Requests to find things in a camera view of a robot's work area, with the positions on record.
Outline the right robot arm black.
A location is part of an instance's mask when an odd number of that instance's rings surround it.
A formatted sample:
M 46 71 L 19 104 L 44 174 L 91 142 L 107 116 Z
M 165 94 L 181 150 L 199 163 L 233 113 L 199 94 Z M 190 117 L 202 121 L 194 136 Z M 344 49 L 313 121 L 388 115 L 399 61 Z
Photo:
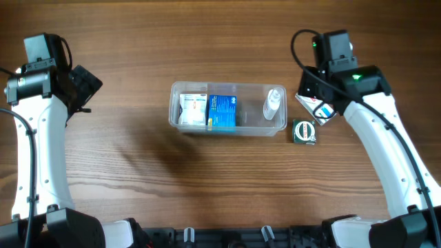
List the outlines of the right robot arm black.
M 389 220 L 357 215 L 322 222 L 323 247 L 439 247 L 440 186 L 404 128 L 381 70 L 360 67 L 346 30 L 310 30 L 316 64 L 302 69 L 298 92 L 330 104 L 358 135 L 378 175 Z

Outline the white medicine box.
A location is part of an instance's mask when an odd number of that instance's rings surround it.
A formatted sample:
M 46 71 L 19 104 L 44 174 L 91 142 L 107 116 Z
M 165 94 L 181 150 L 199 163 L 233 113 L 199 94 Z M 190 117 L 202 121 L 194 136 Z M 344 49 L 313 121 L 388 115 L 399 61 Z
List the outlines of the white medicine box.
M 180 94 L 179 104 L 179 125 L 206 125 L 206 94 Z

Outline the blue medicine box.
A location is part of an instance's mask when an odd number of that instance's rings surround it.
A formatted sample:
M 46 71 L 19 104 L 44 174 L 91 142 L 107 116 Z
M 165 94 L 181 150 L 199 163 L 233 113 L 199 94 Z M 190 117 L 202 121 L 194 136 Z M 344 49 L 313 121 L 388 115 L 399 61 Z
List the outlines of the blue medicine box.
M 236 96 L 209 96 L 207 130 L 209 132 L 235 132 Z

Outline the green round tin box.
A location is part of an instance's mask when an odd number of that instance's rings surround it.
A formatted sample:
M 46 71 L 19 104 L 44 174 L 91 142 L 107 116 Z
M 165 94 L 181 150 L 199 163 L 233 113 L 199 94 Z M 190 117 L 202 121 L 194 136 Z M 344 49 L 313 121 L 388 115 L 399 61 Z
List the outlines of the green round tin box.
M 294 143 L 304 145 L 316 144 L 316 127 L 314 121 L 294 120 L 292 128 Z

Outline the white Panadol box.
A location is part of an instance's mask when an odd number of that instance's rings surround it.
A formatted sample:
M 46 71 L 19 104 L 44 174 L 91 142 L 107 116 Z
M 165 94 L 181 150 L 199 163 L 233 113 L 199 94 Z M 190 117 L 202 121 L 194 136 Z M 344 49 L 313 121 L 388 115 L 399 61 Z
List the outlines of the white Panadol box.
M 320 126 L 330 121 L 334 116 L 334 109 L 316 98 L 307 96 L 295 95 L 300 104 L 314 117 Z

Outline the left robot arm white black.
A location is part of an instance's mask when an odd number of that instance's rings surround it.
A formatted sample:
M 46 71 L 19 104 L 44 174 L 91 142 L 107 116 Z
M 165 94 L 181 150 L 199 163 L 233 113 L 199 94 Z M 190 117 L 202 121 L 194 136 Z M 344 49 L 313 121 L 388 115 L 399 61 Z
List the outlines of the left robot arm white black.
M 65 128 L 86 111 L 102 82 L 73 65 L 66 40 L 41 33 L 24 41 L 28 62 L 4 90 L 17 130 L 18 180 L 2 247 L 143 247 L 148 238 L 131 218 L 101 223 L 74 208 L 66 176 Z

